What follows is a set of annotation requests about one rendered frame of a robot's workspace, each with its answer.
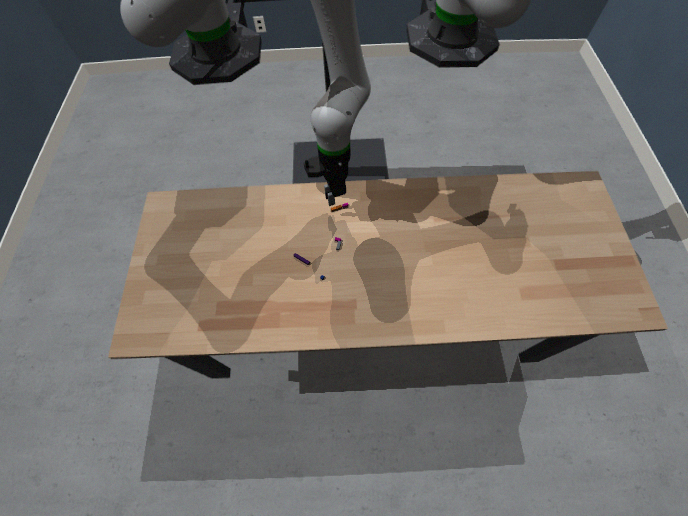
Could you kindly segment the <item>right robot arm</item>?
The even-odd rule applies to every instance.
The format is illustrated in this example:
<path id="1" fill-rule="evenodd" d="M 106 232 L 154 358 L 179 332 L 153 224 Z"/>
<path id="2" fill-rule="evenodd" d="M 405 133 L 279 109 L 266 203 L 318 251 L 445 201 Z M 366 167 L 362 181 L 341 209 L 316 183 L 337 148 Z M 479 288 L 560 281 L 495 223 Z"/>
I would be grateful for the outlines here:
<path id="1" fill-rule="evenodd" d="M 353 124 L 369 98 L 371 85 L 354 0 L 311 3 L 330 76 L 330 87 L 313 108 L 311 124 L 318 149 L 325 155 L 338 156 L 350 147 Z M 230 20 L 225 0 L 121 0 L 120 10 L 130 34 L 151 47 L 167 46 L 186 31 L 191 58 L 200 64 L 226 62 L 240 50 L 234 33 L 236 22 Z"/>

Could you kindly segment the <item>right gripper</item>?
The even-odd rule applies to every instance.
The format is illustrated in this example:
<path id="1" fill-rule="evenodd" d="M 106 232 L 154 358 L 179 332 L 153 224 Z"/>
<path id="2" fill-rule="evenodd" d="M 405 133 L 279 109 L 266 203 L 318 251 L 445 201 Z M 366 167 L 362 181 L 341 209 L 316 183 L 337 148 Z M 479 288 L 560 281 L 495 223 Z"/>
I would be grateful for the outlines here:
<path id="1" fill-rule="evenodd" d="M 335 197 L 346 194 L 345 179 L 348 176 L 348 162 L 350 160 L 350 147 L 341 155 L 328 156 L 318 149 L 318 155 L 304 162 L 304 168 L 308 177 L 318 178 L 324 176 L 327 184 L 324 185 L 325 197 L 328 205 L 335 205 Z M 306 165 L 305 165 L 306 164 Z"/>

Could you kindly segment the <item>purple rod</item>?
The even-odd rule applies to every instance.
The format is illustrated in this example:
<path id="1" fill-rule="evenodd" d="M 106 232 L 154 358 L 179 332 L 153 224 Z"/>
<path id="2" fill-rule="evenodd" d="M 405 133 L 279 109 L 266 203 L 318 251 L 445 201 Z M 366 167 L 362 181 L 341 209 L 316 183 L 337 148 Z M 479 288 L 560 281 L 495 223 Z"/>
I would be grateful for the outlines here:
<path id="1" fill-rule="evenodd" d="M 306 260 L 305 258 L 301 257 L 300 255 L 298 255 L 298 254 L 296 254 L 296 253 L 295 253 L 293 256 L 294 256 L 295 258 L 299 259 L 300 261 L 304 262 L 304 263 L 307 264 L 307 265 L 310 264 L 310 261 Z"/>

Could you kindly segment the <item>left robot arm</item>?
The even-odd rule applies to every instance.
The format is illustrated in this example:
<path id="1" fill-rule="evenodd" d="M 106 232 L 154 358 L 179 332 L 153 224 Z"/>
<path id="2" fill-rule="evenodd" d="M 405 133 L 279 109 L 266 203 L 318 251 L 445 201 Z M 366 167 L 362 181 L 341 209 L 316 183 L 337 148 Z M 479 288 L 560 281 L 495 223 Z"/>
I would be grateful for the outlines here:
<path id="1" fill-rule="evenodd" d="M 507 27 L 521 18 L 530 1 L 436 0 L 437 8 L 430 9 L 428 36 L 446 48 L 469 47 L 479 35 L 478 19 L 491 28 Z"/>

